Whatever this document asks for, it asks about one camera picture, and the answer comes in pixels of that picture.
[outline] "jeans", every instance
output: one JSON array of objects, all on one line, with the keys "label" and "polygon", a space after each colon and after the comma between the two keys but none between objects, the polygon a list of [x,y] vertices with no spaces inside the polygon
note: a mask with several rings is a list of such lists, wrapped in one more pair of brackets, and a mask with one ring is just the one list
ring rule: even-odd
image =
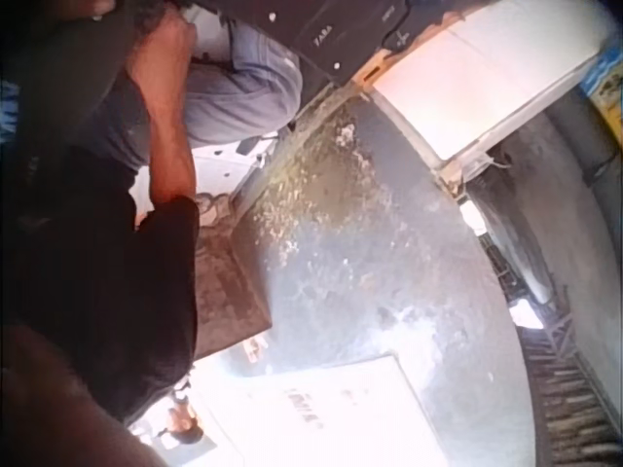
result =
[{"label": "jeans", "polygon": [[[191,149],[260,136],[285,126],[301,101],[298,57],[242,23],[232,24],[233,69],[191,63],[184,118]],[[121,77],[74,143],[134,172],[149,163],[149,118],[140,92]]]}]

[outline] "stain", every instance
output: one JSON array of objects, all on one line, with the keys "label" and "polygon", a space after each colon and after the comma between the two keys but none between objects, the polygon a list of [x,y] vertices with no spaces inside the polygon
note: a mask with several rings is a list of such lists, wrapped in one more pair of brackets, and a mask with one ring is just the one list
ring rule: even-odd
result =
[{"label": "stain", "polygon": [[282,267],[298,252],[293,236],[302,224],[339,231],[374,223],[390,207],[375,170],[359,147],[348,107],[337,110],[297,150],[251,211],[255,232],[278,250]]}]

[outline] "hand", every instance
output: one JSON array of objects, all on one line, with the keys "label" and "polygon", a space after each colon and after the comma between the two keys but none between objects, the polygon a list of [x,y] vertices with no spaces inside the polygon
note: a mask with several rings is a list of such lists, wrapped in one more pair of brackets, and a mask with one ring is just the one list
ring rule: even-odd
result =
[{"label": "hand", "polygon": [[100,17],[115,9],[115,0],[47,0],[47,13],[54,20]]},{"label": "hand", "polygon": [[156,29],[132,53],[127,71],[152,119],[180,117],[197,30],[168,6]]},{"label": "hand", "polygon": [[3,327],[2,355],[3,415],[20,417],[91,397],[61,350],[27,326]]}]

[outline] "forearm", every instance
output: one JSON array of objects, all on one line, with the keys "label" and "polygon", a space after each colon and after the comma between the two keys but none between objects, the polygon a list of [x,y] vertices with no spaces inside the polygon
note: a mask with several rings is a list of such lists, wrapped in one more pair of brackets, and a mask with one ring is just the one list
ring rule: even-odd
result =
[{"label": "forearm", "polygon": [[16,421],[11,443],[24,465],[51,467],[164,467],[148,447],[134,438],[93,400],[66,405],[49,404]]},{"label": "forearm", "polygon": [[178,197],[195,198],[195,163],[181,112],[153,111],[149,196],[155,206]]}]

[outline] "debris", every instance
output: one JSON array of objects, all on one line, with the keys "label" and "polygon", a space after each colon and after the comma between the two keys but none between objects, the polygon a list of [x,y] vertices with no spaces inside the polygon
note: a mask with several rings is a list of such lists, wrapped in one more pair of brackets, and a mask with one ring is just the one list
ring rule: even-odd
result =
[{"label": "debris", "polygon": [[340,134],[338,134],[335,142],[338,146],[346,148],[346,146],[352,144],[353,140],[354,124],[348,124],[340,129]]}]

